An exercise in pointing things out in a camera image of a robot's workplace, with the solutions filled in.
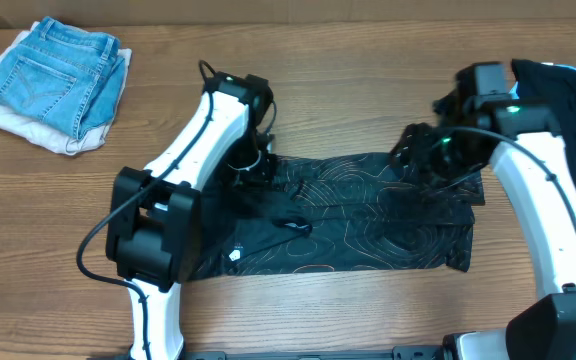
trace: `wooden table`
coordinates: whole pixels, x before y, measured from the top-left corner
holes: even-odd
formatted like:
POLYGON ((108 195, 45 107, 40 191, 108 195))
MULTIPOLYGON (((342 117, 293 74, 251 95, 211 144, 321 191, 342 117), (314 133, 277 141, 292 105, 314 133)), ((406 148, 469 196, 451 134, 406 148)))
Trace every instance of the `wooden table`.
MULTIPOLYGON (((107 213, 123 166, 142 168, 199 101, 197 60, 271 80, 277 152, 325 158, 388 151, 409 123, 433 122, 456 71, 513 57, 576 66, 576 20, 411 21, 329 25, 115 27, 133 49, 108 143, 55 155, 0 131, 0 359, 81 359, 126 352, 125 289, 85 278, 75 251, 107 213)), ((0 53, 16 31, 0 31, 0 53)), ((515 215, 490 171, 475 209, 472 267, 222 277, 189 284, 190 350, 386 349, 503 327, 535 301, 515 215)), ((114 274, 105 235, 91 269, 114 274)))

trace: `stack of folded clothes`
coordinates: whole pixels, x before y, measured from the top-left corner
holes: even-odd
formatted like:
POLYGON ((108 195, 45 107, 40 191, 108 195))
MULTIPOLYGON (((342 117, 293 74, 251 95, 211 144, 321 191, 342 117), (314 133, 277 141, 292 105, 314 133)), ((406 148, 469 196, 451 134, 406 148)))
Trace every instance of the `stack of folded clothes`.
POLYGON ((105 143, 131 50, 46 17, 0 55, 0 128, 59 154, 105 143))

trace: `jeans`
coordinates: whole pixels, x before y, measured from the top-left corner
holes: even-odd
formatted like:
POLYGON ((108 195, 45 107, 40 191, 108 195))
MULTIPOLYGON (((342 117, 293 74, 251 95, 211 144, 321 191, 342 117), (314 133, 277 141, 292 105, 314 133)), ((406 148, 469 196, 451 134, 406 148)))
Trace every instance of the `jeans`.
POLYGON ((120 42, 46 17, 0 64, 0 105, 81 140, 114 118, 120 42))

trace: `blue fabric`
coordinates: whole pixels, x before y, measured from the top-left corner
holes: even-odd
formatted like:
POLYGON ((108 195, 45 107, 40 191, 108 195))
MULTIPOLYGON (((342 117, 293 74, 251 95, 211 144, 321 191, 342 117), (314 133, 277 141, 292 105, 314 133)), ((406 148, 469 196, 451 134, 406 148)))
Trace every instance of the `blue fabric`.
POLYGON ((0 64, 0 105, 81 140, 114 118, 120 42, 46 17, 0 64))

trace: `white cloth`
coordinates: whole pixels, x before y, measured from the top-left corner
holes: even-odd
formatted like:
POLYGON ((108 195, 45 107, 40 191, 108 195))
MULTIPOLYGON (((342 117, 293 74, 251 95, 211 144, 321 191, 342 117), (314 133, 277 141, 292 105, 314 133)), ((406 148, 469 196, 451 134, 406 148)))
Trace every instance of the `white cloth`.
MULTIPOLYGON (((30 31, 22 31, 17 35, 17 38, 13 41, 12 45, 10 45, 6 51, 0 55, 0 63, 6 54, 26 38, 28 34, 30 34, 30 31)), ((132 50, 130 49, 119 50, 119 56, 124 58, 124 64, 126 66, 124 81, 121 84, 121 90, 119 91, 120 98, 126 86, 126 77, 128 75, 128 65, 130 64, 131 55, 132 50)), ((83 139, 77 141, 77 139, 73 139, 46 124, 42 124, 35 119, 26 116, 18 115, 12 109, 0 105, 0 129, 24 137, 31 143, 44 147, 57 154, 75 155, 82 151, 97 149, 106 143, 106 135, 108 135, 113 120, 114 118, 104 125, 90 129, 83 139)))

